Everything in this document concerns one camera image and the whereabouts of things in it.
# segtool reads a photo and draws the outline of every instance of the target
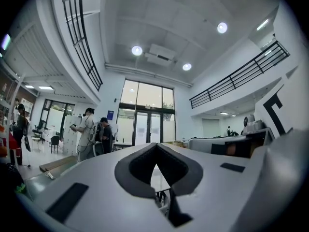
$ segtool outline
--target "wooden board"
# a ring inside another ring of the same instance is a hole
[[[65,157],[64,159],[56,160],[56,161],[41,165],[41,166],[39,166],[39,168],[40,168],[41,171],[46,172],[46,171],[50,171],[54,168],[57,168],[57,167],[59,167],[63,164],[66,164],[70,161],[77,161],[76,156]]]

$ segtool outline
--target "white floor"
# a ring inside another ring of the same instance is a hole
[[[39,144],[31,139],[31,135],[28,135],[29,144],[31,152],[27,151],[24,140],[22,141],[22,151],[23,151],[23,165],[18,166],[19,172],[23,179],[29,179],[31,177],[42,174],[39,166],[42,164],[50,163],[55,160],[60,160],[66,155],[62,154],[62,143],[59,142],[58,154],[57,146],[52,147],[53,151],[48,151],[48,142],[39,142]]]

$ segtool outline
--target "balcony railing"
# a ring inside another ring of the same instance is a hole
[[[239,69],[190,99],[192,109],[210,102],[264,74],[290,54],[276,41]]]
[[[83,0],[62,0],[72,44],[91,82],[99,91],[103,84],[89,48],[83,13]]]

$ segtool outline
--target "large window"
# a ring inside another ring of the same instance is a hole
[[[117,124],[118,142],[141,145],[175,141],[173,90],[126,80]]]

